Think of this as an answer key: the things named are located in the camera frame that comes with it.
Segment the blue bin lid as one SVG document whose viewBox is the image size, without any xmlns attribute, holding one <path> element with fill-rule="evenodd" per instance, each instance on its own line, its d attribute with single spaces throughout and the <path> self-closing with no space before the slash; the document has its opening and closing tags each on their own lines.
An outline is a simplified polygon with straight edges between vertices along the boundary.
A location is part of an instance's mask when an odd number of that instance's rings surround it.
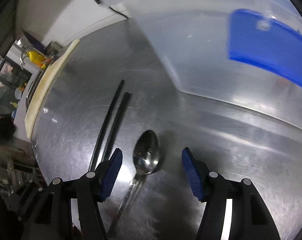
<svg viewBox="0 0 302 240">
<path fill-rule="evenodd" d="M 259 12 L 238 9 L 229 16 L 228 57 L 284 77 L 302 87 L 302 35 Z"/>
</svg>

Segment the yellow bottle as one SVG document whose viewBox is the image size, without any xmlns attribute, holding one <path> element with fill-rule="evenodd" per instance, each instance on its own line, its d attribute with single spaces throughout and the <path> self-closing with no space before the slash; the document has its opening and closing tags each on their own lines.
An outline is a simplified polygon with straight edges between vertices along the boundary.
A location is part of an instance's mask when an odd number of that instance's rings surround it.
<svg viewBox="0 0 302 240">
<path fill-rule="evenodd" d="M 40 69 L 45 69 L 47 67 L 47 59 L 43 55 L 39 54 L 37 51 L 30 50 L 26 53 L 30 61 L 37 65 Z"/>
</svg>

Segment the translucent plastic storage bin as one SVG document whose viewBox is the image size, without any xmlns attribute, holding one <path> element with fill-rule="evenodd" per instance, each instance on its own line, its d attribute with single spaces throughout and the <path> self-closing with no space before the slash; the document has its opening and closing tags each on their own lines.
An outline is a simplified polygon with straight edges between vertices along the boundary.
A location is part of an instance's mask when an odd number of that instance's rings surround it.
<svg viewBox="0 0 302 240">
<path fill-rule="evenodd" d="M 124 6 L 176 89 L 302 130 L 302 12 L 293 0 L 100 0 Z"/>
</svg>

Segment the steel spoon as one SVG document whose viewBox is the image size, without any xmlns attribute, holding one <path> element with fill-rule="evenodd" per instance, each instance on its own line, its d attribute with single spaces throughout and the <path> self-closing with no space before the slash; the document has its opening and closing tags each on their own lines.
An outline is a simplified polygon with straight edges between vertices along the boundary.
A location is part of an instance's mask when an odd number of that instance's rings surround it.
<svg viewBox="0 0 302 240">
<path fill-rule="evenodd" d="M 126 192 L 120 208 L 112 220 L 109 230 L 107 231 L 108 237 L 115 236 L 116 226 L 132 200 L 139 185 L 144 181 L 147 175 L 156 171 L 160 159 L 161 154 L 157 135 L 150 129 L 144 131 L 139 137 L 133 151 L 133 163 L 136 170 L 135 176 L 130 183 L 130 187 Z"/>
</svg>

